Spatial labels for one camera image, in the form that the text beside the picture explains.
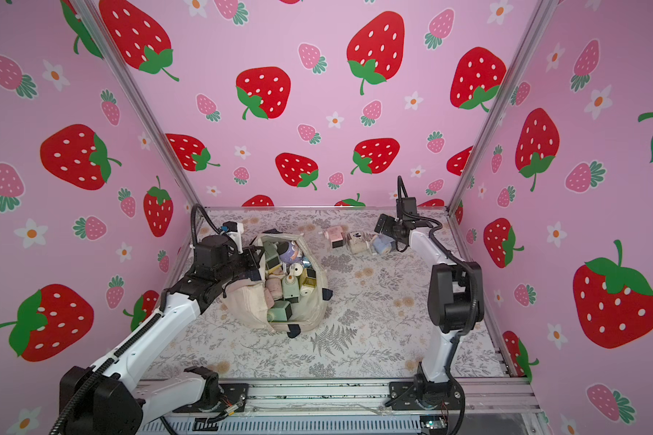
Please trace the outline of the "light blue pencil sharpener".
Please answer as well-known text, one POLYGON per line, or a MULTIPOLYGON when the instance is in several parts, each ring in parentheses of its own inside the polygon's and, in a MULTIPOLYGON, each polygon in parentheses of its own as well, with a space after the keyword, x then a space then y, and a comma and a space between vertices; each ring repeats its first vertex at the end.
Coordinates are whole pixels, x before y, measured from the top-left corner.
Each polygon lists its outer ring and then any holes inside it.
POLYGON ((387 235, 377 234, 371 240, 371 246, 377 255, 382 256, 391 252, 395 249, 395 239, 388 237, 387 235))

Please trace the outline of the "cream white pencil sharpener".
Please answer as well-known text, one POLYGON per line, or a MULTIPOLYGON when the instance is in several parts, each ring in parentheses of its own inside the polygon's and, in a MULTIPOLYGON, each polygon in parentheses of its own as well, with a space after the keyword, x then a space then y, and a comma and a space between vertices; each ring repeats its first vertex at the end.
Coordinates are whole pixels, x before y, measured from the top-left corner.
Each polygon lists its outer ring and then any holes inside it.
POLYGON ((348 241, 348 249, 354 255, 367 253, 370 250, 370 242, 365 233, 360 231, 349 232, 346 235, 348 241))

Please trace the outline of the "cream canvas tote bag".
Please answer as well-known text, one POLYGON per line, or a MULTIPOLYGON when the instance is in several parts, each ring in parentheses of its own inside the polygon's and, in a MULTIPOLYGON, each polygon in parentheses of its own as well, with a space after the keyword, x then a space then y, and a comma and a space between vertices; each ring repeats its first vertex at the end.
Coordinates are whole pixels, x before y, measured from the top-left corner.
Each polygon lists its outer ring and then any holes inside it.
POLYGON ((261 281, 243 279, 227 287, 221 301, 230 313, 248 328, 281 332, 291 338, 317 328, 326 315, 334 292, 307 240, 301 235, 263 233, 255 237, 251 245, 264 249, 259 263, 261 281), (277 246, 284 241, 295 241, 299 245, 303 254, 301 263, 288 266, 281 262, 277 246), (300 296, 298 303, 291 303, 293 316, 288 322, 269 323, 268 310, 276 301, 284 300, 281 282, 287 275, 294 275, 298 280, 304 275, 314 277, 317 288, 308 297, 300 296))

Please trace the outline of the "pink pencil sharpener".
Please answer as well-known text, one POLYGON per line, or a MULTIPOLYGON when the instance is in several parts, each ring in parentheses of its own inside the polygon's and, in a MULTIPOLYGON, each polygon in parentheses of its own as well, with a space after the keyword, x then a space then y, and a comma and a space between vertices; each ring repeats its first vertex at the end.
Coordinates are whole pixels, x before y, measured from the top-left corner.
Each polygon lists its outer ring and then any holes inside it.
POLYGON ((342 248, 346 244, 346 237, 341 226, 327 228, 324 232, 330 248, 342 248))

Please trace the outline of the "grey green pencil sharpener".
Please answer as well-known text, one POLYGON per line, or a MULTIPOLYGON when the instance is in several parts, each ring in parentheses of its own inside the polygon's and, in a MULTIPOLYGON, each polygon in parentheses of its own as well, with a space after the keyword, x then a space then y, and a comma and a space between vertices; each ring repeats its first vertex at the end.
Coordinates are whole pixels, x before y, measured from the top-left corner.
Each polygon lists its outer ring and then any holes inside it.
POLYGON ((281 282, 283 299, 290 303, 298 303, 300 299, 299 280, 294 275, 286 275, 281 282))

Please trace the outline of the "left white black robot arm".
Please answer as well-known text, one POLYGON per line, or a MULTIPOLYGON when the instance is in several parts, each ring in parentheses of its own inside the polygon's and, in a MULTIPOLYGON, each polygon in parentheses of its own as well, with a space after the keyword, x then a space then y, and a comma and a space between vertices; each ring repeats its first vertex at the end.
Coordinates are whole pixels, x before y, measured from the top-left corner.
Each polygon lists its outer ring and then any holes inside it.
POLYGON ((243 277, 258 278, 262 248, 247 248, 221 262, 199 248, 190 270, 161 294, 159 307, 121 344, 87 368, 74 366, 61 379, 60 414, 52 434, 134 434, 187 405, 209 411, 222 404, 219 376, 191 367, 154 390, 138 384, 154 360, 181 331, 243 277))

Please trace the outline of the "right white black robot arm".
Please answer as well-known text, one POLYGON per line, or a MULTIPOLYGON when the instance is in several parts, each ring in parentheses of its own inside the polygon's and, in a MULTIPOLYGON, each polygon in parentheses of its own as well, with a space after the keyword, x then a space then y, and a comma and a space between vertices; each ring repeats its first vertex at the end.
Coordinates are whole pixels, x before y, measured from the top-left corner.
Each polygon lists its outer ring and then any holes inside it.
POLYGON ((463 338, 484 319, 482 269, 453 254, 437 237, 441 222, 411 213, 380 215, 375 232, 411 248, 430 266, 427 310, 434 326, 431 344, 420 362, 412 386, 391 399, 394 407, 413 395, 419 406, 431 409, 462 402, 464 390, 452 374, 455 355, 463 338))

